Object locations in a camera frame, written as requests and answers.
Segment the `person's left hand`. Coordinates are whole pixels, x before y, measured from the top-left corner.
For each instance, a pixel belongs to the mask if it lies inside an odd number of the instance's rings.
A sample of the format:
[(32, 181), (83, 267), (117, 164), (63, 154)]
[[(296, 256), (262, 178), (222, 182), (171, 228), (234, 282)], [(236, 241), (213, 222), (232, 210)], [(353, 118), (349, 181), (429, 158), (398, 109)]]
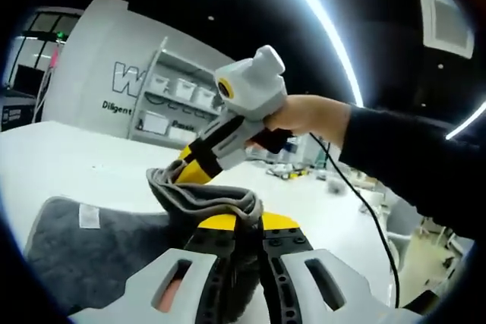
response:
[(180, 287), (180, 284), (180, 278), (174, 278), (173, 280), (171, 280), (160, 298), (159, 304), (157, 306), (157, 309), (159, 311), (163, 313), (168, 313), (171, 310), (172, 303)]

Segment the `person's right hand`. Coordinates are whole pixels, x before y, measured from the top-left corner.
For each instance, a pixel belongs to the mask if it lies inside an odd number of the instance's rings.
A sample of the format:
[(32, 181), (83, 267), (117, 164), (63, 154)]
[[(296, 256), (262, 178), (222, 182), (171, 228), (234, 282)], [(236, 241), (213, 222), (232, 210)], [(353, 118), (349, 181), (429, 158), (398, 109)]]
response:
[(271, 131), (283, 129), (294, 135), (322, 137), (342, 149), (352, 107), (344, 102), (313, 95), (290, 95), (282, 107), (264, 119)]

